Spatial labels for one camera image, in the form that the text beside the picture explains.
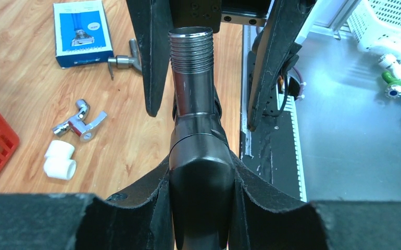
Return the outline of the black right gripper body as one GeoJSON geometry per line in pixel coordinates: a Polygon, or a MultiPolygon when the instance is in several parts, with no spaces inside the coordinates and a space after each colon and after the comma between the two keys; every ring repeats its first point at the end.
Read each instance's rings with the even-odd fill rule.
{"type": "Polygon", "coordinates": [[[222,23],[264,26],[272,1],[270,0],[171,0],[173,25],[181,27],[210,27],[220,31],[222,23]]]}

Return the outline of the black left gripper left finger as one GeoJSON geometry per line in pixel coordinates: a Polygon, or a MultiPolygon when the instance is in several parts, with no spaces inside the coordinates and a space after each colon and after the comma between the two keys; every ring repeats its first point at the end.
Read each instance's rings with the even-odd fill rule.
{"type": "Polygon", "coordinates": [[[102,199],[0,194],[0,249],[173,249],[168,159],[102,199]]]}

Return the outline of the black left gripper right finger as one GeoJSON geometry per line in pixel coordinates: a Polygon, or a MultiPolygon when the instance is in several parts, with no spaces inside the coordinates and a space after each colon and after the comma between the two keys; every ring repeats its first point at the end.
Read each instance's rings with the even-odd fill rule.
{"type": "Polygon", "coordinates": [[[302,202],[232,160],[230,249],[401,249],[401,202],[302,202]]]}

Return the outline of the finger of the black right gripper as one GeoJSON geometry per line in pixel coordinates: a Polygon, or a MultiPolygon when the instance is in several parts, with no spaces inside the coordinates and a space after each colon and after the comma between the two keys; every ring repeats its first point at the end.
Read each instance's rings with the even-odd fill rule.
{"type": "Polygon", "coordinates": [[[141,56],[146,111],[156,117],[169,65],[168,31],[173,28],[170,4],[165,0],[129,0],[127,7],[141,56]]]}
{"type": "Polygon", "coordinates": [[[316,1],[274,1],[257,48],[247,126],[255,131],[262,118],[271,87],[278,79],[295,39],[316,1]]]}

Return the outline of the white plastic elbow fitting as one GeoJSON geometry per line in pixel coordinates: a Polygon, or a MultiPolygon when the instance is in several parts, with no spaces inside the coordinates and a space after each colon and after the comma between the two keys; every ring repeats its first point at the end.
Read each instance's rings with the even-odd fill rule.
{"type": "Polygon", "coordinates": [[[75,147],[65,141],[51,141],[45,155],[43,170],[49,178],[69,181],[76,172],[77,163],[71,157],[75,147]]]}

